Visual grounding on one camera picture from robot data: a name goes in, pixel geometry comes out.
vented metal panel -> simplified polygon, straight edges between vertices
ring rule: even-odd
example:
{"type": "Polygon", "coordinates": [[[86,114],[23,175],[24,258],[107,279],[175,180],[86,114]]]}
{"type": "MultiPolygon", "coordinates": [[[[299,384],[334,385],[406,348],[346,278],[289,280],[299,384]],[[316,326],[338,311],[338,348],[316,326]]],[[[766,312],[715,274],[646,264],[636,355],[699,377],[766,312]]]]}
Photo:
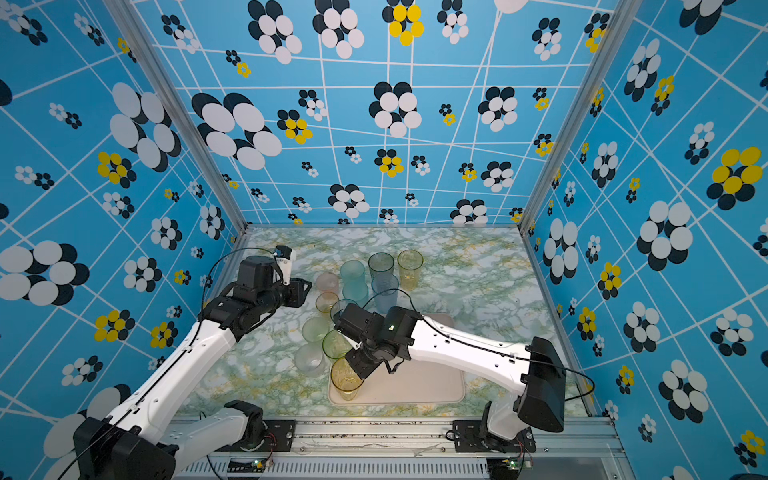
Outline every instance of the vented metal panel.
{"type": "MultiPolygon", "coordinates": [[[[212,458],[226,478],[226,462],[212,458]]],[[[206,459],[193,463],[176,478],[212,478],[206,459]]],[[[482,458],[277,458],[263,474],[232,474],[231,478],[488,478],[482,458]]]]}

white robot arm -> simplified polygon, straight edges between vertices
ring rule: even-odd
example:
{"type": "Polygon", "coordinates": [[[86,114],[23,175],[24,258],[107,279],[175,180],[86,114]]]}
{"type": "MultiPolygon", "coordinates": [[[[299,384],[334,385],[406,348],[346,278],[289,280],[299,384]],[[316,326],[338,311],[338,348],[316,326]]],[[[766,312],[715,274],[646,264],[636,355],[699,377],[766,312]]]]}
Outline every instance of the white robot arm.
{"type": "MultiPolygon", "coordinates": [[[[256,446],[265,439],[261,408],[238,400],[199,422],[177,429],[169,425],[205,373],[261,325],[263,315],[304,303],[311,283],[290,278],[289,248],[278,246],[276,252],[275,259],[244,260],[238,281],[208,303],[170,358],[105,419],[89,418],[78,428],[78,465],[71,465],[67,478],[166,480],[225,445],[256,446]],[[279,279],[275,264],[282,273],[279,279]]],[[[558,368],[560,359],[546,340],[536,338],[531,345],[497,342],[402,307],[393,307],[385,318],[351,304],[336,314],[334,323],[356,345],[346,358],[361,378],[395,357],[442,363],[508,390],[488,412],[490,436],[511,440],[529,425],[562,431],[565,371],[558,368]]]]}

marble tabletop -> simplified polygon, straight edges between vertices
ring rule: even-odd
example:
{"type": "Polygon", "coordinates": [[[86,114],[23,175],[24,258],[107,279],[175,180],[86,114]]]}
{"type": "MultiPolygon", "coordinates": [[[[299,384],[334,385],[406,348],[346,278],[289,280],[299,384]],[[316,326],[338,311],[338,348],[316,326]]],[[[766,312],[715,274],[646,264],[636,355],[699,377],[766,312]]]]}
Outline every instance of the marble tabletop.
{"type": "MultiPolygon", "coordinates": [[[[376,252],[395,258],[403,250],[422,253],[425,264],[419,286],[411,292],[416,308],[424,313],[447,313],[455,328],[507,342],[548,339],[562,355],[553,320],[536,282],[531,263],[516,228],[509,227],[282,227],[256,228],[248,247],[293,249],[294,277],[314,281],[322,272],[338,273],[342,263],[359,260],[366,265],[376,252]]],[[[234,260],[238,263],[252,253],[234,260]]],[[[305,344],[301,326],[318,315],[313,289],[304,306],[282,308],[263,326],[248,334],[205,375],[179,409],[179,415],[206,414],[230,400],[260,406],[267,417],[312,416],[480,416],[488,400],[505,390],[481,377],[465,373],[465,398],[438,405],[338,406],[328,400],[328,375],[309,378],[293,364],[305,344]]],[[[400,294],[399,305],[408,300],[400,294]]],[[[566,395],[578,394],[568,376],[566,395]]],[[[565,415],[586,416],[580,400],[566,403],[565,415]]]]}

green and white marble surface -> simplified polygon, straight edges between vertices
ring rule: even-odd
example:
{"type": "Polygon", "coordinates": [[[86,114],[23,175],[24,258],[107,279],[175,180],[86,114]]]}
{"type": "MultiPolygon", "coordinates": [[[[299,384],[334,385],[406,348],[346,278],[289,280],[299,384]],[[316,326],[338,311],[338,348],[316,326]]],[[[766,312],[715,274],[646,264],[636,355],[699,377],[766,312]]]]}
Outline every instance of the green and white marble surface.
{"type": "MultiPolygon", "coordinates": [[[[338,273],[347,260],[363,262],[366,281],[370,282],[367,260],[372,254],[387,252],[396,258],[403,250],[418,250],[425,264],[419,286],[411,294],[419,311],[447,313],[453,317],[456,328],[490,339],[530,342],[534,336],[540,336],[552,341],[564,358],[551,315],[515,228],[260,227],[249,235],[249,247],[272,249],[283,244],[293,248],[296,260],[292,276],[312,282],[322,272],[338,273]]],[[[248,250],[243,253],[235,261],[239,263],[247,255],[259,254],[248,250]]],[[[505,394],[496,384],[465,373],[466,395],[459,403],[332,404],[328,400],[328,375],[309,378],[293,364],[295,352],[305,343],[301,326],[319,315],[315,308],[317,295],[313,289],[303,307],[282,308],[258,330],[245,336],[205,375],[178,413],[196,415],[202,410],[210,414],[230,400],[241,399],[262,407],[265,416],[480,416],[488,400],[505,394]]],[[[399,296],[399,305],[407,306],[407,298],[401,293],[399,296]]],[[[578,394],[570,375],[568,384],[567,395],[578,394]]],[[[566,403],[565,414],[587,415],[580,400],[566,403]]]]}

blue wall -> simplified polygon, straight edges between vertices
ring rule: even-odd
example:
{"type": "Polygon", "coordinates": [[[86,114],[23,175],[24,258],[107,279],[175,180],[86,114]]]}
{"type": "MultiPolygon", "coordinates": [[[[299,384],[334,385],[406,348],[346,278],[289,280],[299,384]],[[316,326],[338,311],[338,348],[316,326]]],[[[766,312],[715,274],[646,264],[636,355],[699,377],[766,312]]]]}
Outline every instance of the blue wall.
{"type": "Polygon", "coordinates": [[[641,6],[529,240],[637,478],[765,475],[768,5],[685,5],[641,6]]]}
{"type": "Polygon", "coordinates": [[[249,221],[510,224],[616,4],[134,7],[249,221]],[[247,102],[237,122],[217,105],[247,102]]]}
{"type": "Polygon", "coordinates": [[[57,478],[84,414],[190,328],[237,233],[209,237],[220,204],[101,2],[3,4],[0,478],[57,478]]]}

